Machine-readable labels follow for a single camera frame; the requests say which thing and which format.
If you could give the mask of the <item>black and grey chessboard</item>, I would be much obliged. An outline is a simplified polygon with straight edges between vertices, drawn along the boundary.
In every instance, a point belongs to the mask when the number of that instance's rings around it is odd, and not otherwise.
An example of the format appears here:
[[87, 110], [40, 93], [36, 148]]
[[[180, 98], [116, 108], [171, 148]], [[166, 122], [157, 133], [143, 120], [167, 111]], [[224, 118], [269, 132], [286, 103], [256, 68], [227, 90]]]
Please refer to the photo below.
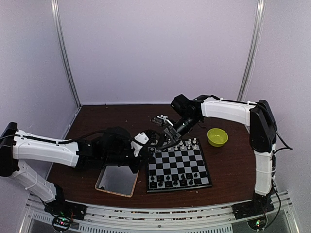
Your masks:
[[[187, 149], [187, 140], [182, 140], [178, 145], [163, 150], [157, 150], [156, 148], [149, 148], [149, 152], [153, 154], [155, 158], [154, 162], [149, 163], [146, 166], [146, 184], [148, 193], [159, 193], [159, 192], [172, 192], [180, 190], [190, 190], [198, 188], [210, 188], [212, 187], [212, 181], [210, 173], [207, 167], [205, 156], [200, 145], [199, 139], [197, 143], [191, 143], [191, 149]], [[186, 186], [181, 186], [181, 175], [185, 175], [187, 180]], [[172, 175], [177, 177], [176, 180], [172, 179]], [[150, 177], [154, 176], [154, 182], [157, 183], [157, 187], [154, 189], [150, 188]], [[163, 186], [158, 186], [157, 176], [161, 176]], [[189, 181], [193, 179], [193, 184], [189, 185]], [[201, 184], [196, 184], [195, 180], [200, 179]], [[170, 182], [170, 187], [165, 187], [165, 182]]]

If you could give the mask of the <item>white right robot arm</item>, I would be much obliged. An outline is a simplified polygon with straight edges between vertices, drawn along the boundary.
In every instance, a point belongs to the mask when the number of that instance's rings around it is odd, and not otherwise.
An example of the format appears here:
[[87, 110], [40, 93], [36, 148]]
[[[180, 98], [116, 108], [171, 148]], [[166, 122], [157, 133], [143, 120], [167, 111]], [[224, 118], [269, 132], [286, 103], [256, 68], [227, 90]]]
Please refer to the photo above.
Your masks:
[[188, 133], [203, 139], [204, 132], [196, 128], [198, 123], [228, 134], [224, 147], [203, 143], [211, 163], [213, 187], [200, 194], [194, 205], [251, 200], [249, 210], [260, 214], [268, 206], [267, 199], [273, 190], [276, 142], [280, 139], [269, 103], [225, 100], [214, 95], [199, 95], [190, 100], [178, 95], [171, 107], [180, 118], [164, 129], [164, 140], [177, 143]]

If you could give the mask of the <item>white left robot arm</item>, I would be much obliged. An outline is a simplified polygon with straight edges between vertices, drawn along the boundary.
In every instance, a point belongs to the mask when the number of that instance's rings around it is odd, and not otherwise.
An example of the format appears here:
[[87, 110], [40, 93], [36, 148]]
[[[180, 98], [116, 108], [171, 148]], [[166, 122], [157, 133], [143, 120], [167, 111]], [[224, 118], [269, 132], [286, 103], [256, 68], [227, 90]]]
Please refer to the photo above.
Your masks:
[[133, 173], [151, 159], [148, 147], [156, 135], [150, 130], [135, 137], [122, 127], [95, 131], [97, 138], [88, 135], [70, 140], [41, 137], [7, 125], [0, 137], [0, 175], [16, 178], [26, 189], [35, 193], [60, 216], [70, 211], [63, 189], [38, 175], [25, 160], [63, 164], [76, 169], [103, 169], [105, 166], [127, 166]]

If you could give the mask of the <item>metal tray with wood rim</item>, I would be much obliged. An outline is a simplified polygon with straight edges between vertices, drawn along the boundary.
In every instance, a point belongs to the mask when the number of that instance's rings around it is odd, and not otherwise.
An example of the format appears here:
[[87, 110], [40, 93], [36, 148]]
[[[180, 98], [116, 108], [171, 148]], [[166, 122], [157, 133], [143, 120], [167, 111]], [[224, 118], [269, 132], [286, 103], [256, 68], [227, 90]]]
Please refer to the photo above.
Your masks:
[[105, 166], [95, 183], [97, 191], [132, 197], [139, 172], [133, 173], [128, 166]]

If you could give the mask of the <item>green bowl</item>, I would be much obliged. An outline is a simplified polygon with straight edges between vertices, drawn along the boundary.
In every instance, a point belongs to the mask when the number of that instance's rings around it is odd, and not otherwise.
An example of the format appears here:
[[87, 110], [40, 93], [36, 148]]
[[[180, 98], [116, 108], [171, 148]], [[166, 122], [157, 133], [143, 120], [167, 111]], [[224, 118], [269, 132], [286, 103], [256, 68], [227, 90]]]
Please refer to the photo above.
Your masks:
[[210, 145], [222, 147], [229, 139], [228, 134], [219, 128], [212, 128], [207, 132], [207, 138]]

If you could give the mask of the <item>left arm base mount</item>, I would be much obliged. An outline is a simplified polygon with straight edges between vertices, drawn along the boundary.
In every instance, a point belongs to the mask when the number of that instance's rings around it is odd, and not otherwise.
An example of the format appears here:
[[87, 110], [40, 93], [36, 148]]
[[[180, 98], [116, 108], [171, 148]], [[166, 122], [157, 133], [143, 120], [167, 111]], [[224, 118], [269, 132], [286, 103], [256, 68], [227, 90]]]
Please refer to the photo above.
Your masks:
[[74, 220], [84, 220], [87, 207], [82, 204], [65, 202], [65, 205], [54, 205], [51, 202], [45, 203], [44, 211], [52, 216], [52, 226], [58, 232], [67, 231]]

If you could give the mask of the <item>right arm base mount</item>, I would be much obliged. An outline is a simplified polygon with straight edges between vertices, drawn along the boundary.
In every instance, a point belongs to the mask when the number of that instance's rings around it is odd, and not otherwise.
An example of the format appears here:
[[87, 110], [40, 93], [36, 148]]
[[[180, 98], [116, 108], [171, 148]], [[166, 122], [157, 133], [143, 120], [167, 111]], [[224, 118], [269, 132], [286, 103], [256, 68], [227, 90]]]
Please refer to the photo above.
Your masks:
[[248, 226], [254, 231], [261, 231], [268, 225], [267, 213], [274, 210], [273, 204], [263, 207], [253, 201], [234, 204], [232, 206], [236, 220], [246, 219]]

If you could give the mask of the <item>aluminium front rail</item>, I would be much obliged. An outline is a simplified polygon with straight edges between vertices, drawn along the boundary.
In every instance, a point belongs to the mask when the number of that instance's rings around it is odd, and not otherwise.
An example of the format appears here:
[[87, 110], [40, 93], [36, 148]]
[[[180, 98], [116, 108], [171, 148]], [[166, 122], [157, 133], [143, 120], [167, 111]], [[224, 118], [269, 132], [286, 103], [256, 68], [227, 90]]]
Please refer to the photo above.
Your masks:
[[[281, 210], [275, 221], [260, 233], [302, 233], [286, 192], [280, 194]], [[86, 204], [84, 220], [75, 220], [69, 229], [81, 233], [259, 233], [248, 223], [251, 217], [236, 219], [235, 203], [169, 209], [130, 209]], [[35, 232], [32, 223], [44, 223], [43, 232], [54, 232], [52, 216], [40, 200], [30, 195], [18, 233]]]

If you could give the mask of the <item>right aluminium frame post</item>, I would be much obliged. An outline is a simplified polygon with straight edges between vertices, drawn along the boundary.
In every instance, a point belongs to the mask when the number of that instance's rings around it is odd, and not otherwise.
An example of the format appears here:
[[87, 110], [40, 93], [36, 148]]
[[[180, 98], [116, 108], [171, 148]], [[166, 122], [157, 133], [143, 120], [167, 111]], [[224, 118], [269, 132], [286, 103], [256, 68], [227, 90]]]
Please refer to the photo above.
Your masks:
[[246, 100], [246, 94], [250, 85], [253, 69], [255, 67], [255, 56], [259, 48], [262, 27], [264, 21], [264, 12], [265, 12], [265, 0], [257, 1], [256, 15], [254, 19], [253, 33], [250, 43], [250, 48], [246, 60], [246, 65], [242, 77], [242, 82], [237, 96], [237, 101]]

